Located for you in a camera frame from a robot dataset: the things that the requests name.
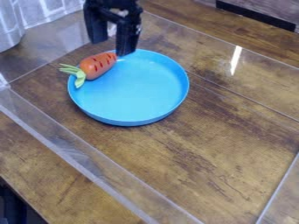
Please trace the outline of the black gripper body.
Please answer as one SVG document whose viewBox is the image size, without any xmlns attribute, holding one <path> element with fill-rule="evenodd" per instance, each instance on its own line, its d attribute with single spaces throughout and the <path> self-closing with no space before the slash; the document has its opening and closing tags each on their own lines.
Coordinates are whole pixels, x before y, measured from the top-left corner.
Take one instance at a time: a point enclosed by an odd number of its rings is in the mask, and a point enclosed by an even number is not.
<svg viewBox="0 0 299 224">
<path fill-rule="evenodd" d="M 126 11 L 128 15 L 137 15 L 143 12 L 143 8 L 137 5 L 136 0 L 85 0 L 82 7 L 84 16 L 96 18 L 100 10 L 109 11 L 110 9 Z"/>
</svg>

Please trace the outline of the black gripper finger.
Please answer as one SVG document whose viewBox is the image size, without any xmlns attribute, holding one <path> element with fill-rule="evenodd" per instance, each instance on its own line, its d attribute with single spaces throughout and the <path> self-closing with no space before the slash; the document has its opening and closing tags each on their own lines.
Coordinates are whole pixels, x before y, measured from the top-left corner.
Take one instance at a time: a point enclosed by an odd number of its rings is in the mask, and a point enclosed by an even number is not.
<svg viewBox="0 0 299 224">
<path fill-rule="evenodd" d="M 136 50 L 141 31 L 140 14 L 129 13 L 116 22 L 116 55 L 125 56 Z"/>
<path fill-rule="evenodd" d="M 108 22 L 96 9 L 84 9 L 84 21 L 89 42 L 97 44 L 108 39 Z"/>
</svg>

